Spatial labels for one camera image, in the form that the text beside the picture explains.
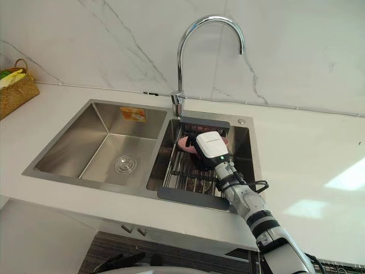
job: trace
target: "countertop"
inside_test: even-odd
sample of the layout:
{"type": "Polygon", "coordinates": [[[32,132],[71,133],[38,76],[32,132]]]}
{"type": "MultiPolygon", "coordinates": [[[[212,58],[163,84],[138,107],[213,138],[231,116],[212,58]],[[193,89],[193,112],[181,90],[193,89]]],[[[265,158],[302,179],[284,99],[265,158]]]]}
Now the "countertop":
{"type": "MultiPolygon", "coordinates": [[[[168,96],[38,86],[39,96],[0,122],[1,195],[255,248],[247,225],[232,213],[21,175],[89,99],[171,106],[168,96]]],[[[307,253],[365,264],[364,118],[200,100],[187,100],[185,109],[253,117],[262,177],[270,184],[265,199],[280,224],[307,253]],[[352,166],[355,183],[341,184],[338,175],[352,166]]]]}

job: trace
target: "chrome faucet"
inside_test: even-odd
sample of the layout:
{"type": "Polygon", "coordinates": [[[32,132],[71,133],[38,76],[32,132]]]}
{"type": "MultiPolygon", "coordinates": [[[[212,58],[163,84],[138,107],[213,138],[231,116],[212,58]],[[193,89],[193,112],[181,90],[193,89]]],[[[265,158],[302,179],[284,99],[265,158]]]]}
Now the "chrome faucet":
{"type": "Polygon", "coordinates": [[[186,42],[188,38],[192,35],[192,33],[199,28],[200,26],[203,26],[207,23],[222,23],[224,25],[229,26],[236,34],[238,38],[238,43],[240,44],[239,47],[239,54],[244,54],[246,50],[246,44],[245,44],[245,38],[242,33],[242,30],[240,26],[232,19],[225,17],[223,15],[207,15],[204,16],[194,23],[192,23],[186,32],[181,37],[179,48],[177,50],[177,77],[179,79],[179,89],[177,92],[174,92],[171,94],[172,99],[172,105],[174,113],[177,117],[181,117],[182,111],[183,111],[183,99],[185,99],[184,90],[183,90],[183,51],[185,49],[186,42]]]}

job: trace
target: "basket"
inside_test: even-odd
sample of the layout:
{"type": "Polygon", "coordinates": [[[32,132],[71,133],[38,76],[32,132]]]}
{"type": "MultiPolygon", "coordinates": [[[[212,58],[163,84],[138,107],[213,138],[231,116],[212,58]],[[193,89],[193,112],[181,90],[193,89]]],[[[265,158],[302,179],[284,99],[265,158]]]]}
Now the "basket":
{"type": "Polygon", "coordinates": [[[33,77],[28,72],[28,64],[24,59],[18,59],[14,67],[8,71],[15,72],[20,69],[26,73],[25,77],[0,89],[0,120],[39,94],[33,77]],[[25,68],[17,67],[19,61],[24,62],[25,68]]]}

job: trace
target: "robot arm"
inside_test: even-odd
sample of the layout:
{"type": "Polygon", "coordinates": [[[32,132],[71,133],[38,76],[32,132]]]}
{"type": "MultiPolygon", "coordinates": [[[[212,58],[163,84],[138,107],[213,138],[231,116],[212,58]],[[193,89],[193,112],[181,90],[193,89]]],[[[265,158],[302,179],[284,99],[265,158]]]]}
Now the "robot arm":
{"type": "Polygon", "coordinates": [[[246,221],[256,244],[273,274],[315,274],[309,258],[266,207],[263,198],[251,190],[229,160],[226,145],[216,131],[197,136],[192,142],[205,165],[214,169],[223,192],[246,221]]]}

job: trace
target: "sink drain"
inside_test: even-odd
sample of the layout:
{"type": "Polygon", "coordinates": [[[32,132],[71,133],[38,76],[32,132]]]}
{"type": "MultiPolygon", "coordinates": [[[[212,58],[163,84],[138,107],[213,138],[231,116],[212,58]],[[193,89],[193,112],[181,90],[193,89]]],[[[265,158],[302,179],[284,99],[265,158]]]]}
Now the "sink drain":
{"type": "Polygon", "coordinates": [[[132,172],[137,166],[137,160],[131,155],[119,157],[114,164],[114,170],[118,174],[127,174],[132,172]]]}

